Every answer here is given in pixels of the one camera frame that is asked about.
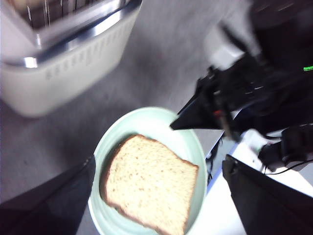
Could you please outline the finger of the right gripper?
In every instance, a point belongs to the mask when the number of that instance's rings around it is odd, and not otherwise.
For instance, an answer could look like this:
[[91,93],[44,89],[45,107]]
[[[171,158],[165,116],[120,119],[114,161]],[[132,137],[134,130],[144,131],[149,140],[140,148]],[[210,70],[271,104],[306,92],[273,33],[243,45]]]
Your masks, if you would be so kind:
[[223,130],[222,113],[214,99],[193,96],[178,112],[178,117],[170,124],[170,127],[173,130]]

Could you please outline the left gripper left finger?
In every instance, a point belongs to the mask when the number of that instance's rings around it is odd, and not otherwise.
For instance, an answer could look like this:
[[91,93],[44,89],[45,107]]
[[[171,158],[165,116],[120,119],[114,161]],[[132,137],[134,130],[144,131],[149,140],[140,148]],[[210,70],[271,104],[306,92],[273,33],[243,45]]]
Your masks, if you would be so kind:
[[93,155],[53,179],[0,205],[2,235],[74,235],[95,175]]

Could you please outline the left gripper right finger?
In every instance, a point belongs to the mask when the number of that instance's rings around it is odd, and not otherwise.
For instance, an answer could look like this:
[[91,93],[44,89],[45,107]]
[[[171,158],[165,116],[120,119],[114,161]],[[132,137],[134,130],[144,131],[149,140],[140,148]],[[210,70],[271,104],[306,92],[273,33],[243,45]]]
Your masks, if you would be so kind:
[[311,235],[312,197],[226,155],[222,163],[231,198],[248,235]]

